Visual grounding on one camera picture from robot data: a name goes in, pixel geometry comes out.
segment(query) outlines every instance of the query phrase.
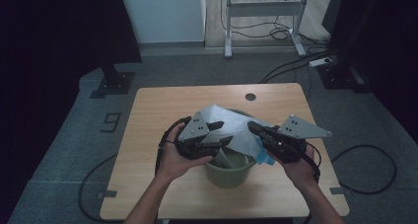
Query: cable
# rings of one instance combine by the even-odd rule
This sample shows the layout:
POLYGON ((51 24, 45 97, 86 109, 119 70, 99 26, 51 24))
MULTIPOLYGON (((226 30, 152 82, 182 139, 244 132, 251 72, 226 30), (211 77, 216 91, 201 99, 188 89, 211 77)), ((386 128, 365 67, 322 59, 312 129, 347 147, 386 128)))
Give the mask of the cable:
POLYGON ((326 52, 326 51, 327 51, 327 49, 328 49, 328 47, 326 47, 326 46, 322 46, 322 45, 310 46, 310 47, 308 47, 308 53, 309 53, 309 54, 313 54, 313 53, 311 52, 311 49, 313 49, 313 48, 324 48, 325 50, 324 50, 324 51, 321 51, 321 52, 326 52))
POLYGON ((296 71, 295 66, 293 66, 293 64, 292 64, 292 69, 294 72, 292 83, 296 83, 296 76, 298 75, 298 71, 296 71))
POLYGON ((294 60, 294 61, 291 61, 291 62, 288 62, 288 63, 282 64, 282 65, 280 65, 280 66, 277 66, 276 68, 274 68, 273 70, 271 70, 269 73, 267 73, 267 75, 266 75, 266 76, 264 76, 264 78, 263 78, 263 79, 261 79, 261 81, 259 81, 259 82, 258 82, 258 84, 263 84, 263 83, 266 83, 267 81, 271 80, 272 78, 277 77, 278 75, 280 75, 280 74, 282 74, 282 73, 285 73, 285 72, 289 71, 289 70, 285 70, 285 71, 283 71, 283 72, 280 72, 280 73, 274 74, 273 76, 269 77, 269 76, 270 76, 270 75, 271 75, 274 71, 276 71, 276 70, 278 70, 278 69, 281 69, 281 68, 283 68, 283 67, 285 67, 285 66, 288 66, 288 65, 290 65, 290 64, 293 64, 293 63, 298 63, 298 62, 301 62, 301 61, 303 61, 303 60, 309 59, 309 58, 310 58, 310 57, 312 57, 312 56, 316 56, 316 58, 321 58, 321 57, 326 56, 326 55, 327 55, 327 54, 329 54, 329 53, 331 53, 331 51, 325 50, 325 51, 322 51, 322 52, 319 52, 319 53, 314 53, 314 54, 311 54, 311 55, 309 55, 309 56, 307 56, 307 57, 305 57, 305 58, 300 58, 300 59, 297 59, 297 60, 294 60))
MULTIPOLYGON (((224 25, 224 20, 222 18, 222 14, 223 14, 223 2, 224 1, 221 0, 221 11, 220 11, 221 14, 220 14, 220 16, 221 16, 221 25, 222 25, 222 28, 224 30, 226 30, 225 25, 224 25)), ((295 24, 294 16, 292 17, 292 19, 293 19, 292 23, 294 25, 295 24)), ((259 26, 262 26, 262 25, 274 25, 274 29, 272 29, 270 31, 270 33, 267 34, 267 35, 262 35, 262 36, 249 36, 249 35, 246 35, 246 34, 237 32, 237 31, 231 31, 231 33, 232 34, 238 34, 238 35, 241 35, 241 36, 244 36, 244 37, 248 37, 248 38, 272 37, 273 39, 276 39, 276 40, 284 40, 284 39, 289 38, 290 37, 290 33, 289 33, 288 30, 290 28, 287 27, 287 26, 284 26, 282 24, 277 24, 277 21, 278 20, 279 20, 279 16, 277 16, 276 21, 274 23, 266 22, 266 23, 261 23, 261 24, 251 25, 251 26, 244 26, 244 27, 236 27, 236 26, 230 25, 232 29, 249 29, 249 28, 259 27, 259 26), (283 37, 277 37, 276 34, 283 34, 284 36, 283 37)), ((301 37, 301 39, 303 41, 308 41, 308 42, 311 42, 313 44, 323 45, 323 46, 327 46, 328 45, 328 41, 327 40, 313 39, 313 38, 307 37, 305 35, 302 35, 301 33, 298 33, 298 35, 301 37)))
POLYGON ((349 186, 347 186, 347 185, 345 185, 345 184, 343 184, 342 182, 340 182, 340 184, 341 184, 341 186, 342 187, 345 187, 345 188, 348 188, 348 189, 350 189, 350 190, 352 190, 352 191, 354 191, 354 192, 357 192, 357 193, 360 193, 360 194, 368 194, 368 195, 372 195, 372 194, 378 194, 378 193, 381 193, 381 192, 383 192, 383 191, 385 191, 385 190, 387 190, 392 184, 393 184, 393 181, 394 181, 394 179, 396 178, 396 175, 397 175, 397 168, 396 168, 396 163, 394 162, 394 160, 393 160, 393 158, 392 157, 390 157, 382 148, 379 148, 379 147, 377 147, 377 146, 373 146, 373 145, 369 145, 369 144, 362 144, 362 145, 357 145, 357 146, 354 146, 354 147, 351 147, 351 148, 349 148, 349 149, 347 149, 347 150, 344 150, 344 151, 342 151, 340 154, 338 154, 335 158, 333 158, 332 160, 331 160, 331 163, 333 163, 333 162, 335 162, 336 160, 338 160, 342 155, 344 155, 344 154, 346 154, 347 152, 349 152, 349 151, 352 151, 352 150, 354 150, 354 149, 358 149, 358 148, 364 148, 364 147, 368 147, 368 148, 373 148, 373 149, 376 149, 376 150, 378 150, 378 151, 380 151, 380 152, 382 152, 385 156, 387 156, 388 157, 388 159, 390 160, 390 162, 392 163, 392 165, 393 165, 393 174, 392 174, 392 176, 391 176, 391 178, 390 178, 390 180, 389 180, 389 182, 386 184, 386 185, 384 185, 383 187, 381 187, 381 188, 379 188, 379 189, 377 189, 377 190, 375 190, 375 191, 363 191, 363 190, 359 190, 359 189, 355 189, 355 188, 352 188, 352 187, 349 187, 349 186))
POLYGON ((317 150, 317 148, 315 146, 313 146, 312 144, 310 144, 309 142, 307 142, 308 145, 310 145, 314 151, 316 152, 317 156, 318 156, 318 162, 317 162, 317 166, 319 167, 320 164, 322 163, 322 156, 320 156, 319 150, 317 150))
POLYGON ((311 71, 310 71, 310 67, 307 67, 307 72, 308 72, 308 79, 310 81, 310 86, 308 88, 308 94, 307 94, 307 99, 310 98, 311 96, 311 89, 313 87, 313 83, 312 83, 312 79, 311 79, 311 71))
POLYGON ((78 193, 78 204, 79 204, 79 208, 80 208, 80 210, 83 212, 83 214, 86 216, 86 217, 88 217, 88 218, 90 218, 90 219, 92 219, 92 220, 94 220, 94 221, 99 221, 99 222, 106 222, 106 223, 120 223, 120 221, 110 221, 110 220, 104 220, 104 219, 101 219, 101 218, 96 218, 96 217, 94 217, 94 216, 92 216, 92 215, 90 215, 85 209, 84 209, 84 207, 83 207, 83 203, 82 203, 82 201, 81 201, 81 196, 82 196, 82 192, 83 192, 83 187, 84 187, 84 183, 86 182, 86 180, 87 180, 87 178, 97 169, 97 168, 99 168, 101 165, 103 165, 104 163, 106 163, 107 161, 109 161, 110 159, 112 159, 112 158, 114 158, 114 157, 116 157, 117 156, 117 153, 116 154, 113 154, 113 155, 111 155, 110 157, 108 157, 108 158, 106 158, 104 161, 102 161, 102 162, 100 162, 98 165, 96 165, 93 169, 91 169, 90 171, 89 171, 89 173, 83 178, 83 181, 81 182, 81 185, 80 185, 80 188, 79 188, 79 193, 78 193))
POLYGON ((155 166, 155 170, 154 170, 154 175, 157 174, 158 170, 160 169, 160 163, 161 163, 161 159, 163 157, 163 152, 164 152, 164 147, 166 145, 166 142, 170 142, 167 140, 167 138, 169 137, 170 132, 179 124, 181 123, 185 123, 188 124, 191 120, 191 116, 187 116, 187 117, 183 117, 180 118, 178 121, 174 122, 172 124, 172 126, 169 127, 169 129, 167 129, 167 131, 164 132, 163 137, 160 140, 160 143, 158 145, 158 150, 157 150, 157 158, 156 158, 156 166, 155 166))

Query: green bowl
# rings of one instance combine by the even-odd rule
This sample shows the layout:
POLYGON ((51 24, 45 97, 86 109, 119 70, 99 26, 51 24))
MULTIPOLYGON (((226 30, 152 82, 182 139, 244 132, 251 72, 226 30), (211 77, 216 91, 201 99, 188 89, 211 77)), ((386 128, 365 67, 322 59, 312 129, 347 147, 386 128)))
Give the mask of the green bowl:
MULTIPOLYGON (((243 115, 251 116, 246 112, 239 110, 229 109, 230 111, 237 112, 243 115)), ((214 164, 215 160, 204 165, 206 177, 208 180, 217 187, 231 188, 241 185, 248 175, 252 166, 256 161, 245 154, 236 152, 230 148, 222 148, 225 156, 231 162, 230 168, 222 168, 214 164)))

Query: floor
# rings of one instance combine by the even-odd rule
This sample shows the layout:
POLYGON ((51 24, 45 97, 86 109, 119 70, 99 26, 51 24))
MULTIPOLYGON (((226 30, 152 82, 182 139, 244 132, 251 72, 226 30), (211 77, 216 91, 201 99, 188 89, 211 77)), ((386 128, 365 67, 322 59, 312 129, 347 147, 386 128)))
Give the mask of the floor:
MULTIPOLYGON (((227 0, 206 0, 207 19, 205 46, 207 47, 223 47, 224 45, 226 1, 227 0)), ((285 0, 232 0, 233 3, 260 3, 275 1, 285 0)), ((311 38, 329 39, 329 33, 321 25, 329 0, 308 0, 307 2, 308 4, 302 18, 300 33, 311 38)), ((233 46, 292 46, 293 43, 288 38, 279 40, 270 36, 270 32, 275 29, 273 23, 275 23, 276 19, 277 24, 290 28, 293 26, 294 18, 292 16, 232 18, 231 24, 234 26, 233 31, 239 33, 233 34, 233 46), (259 26, 243 29, 243 27, 254 25, 259 26)), ((285 37, 280 33, 275 36, 276 38, 285 37)))

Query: power strip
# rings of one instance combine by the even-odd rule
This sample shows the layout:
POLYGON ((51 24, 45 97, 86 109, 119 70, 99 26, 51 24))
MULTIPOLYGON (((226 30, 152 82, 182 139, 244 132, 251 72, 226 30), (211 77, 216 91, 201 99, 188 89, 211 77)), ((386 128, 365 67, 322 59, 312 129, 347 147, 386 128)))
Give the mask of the power strip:
POLYGON ((322 58, 322 59, 317 59, 317 60, 313 60, 310 62, 310 67, 314 68, 314 67, 318 67, 318 66, 325 66, 325 65, 329 65, 332 63, 332 60, 328 57, 322 58))

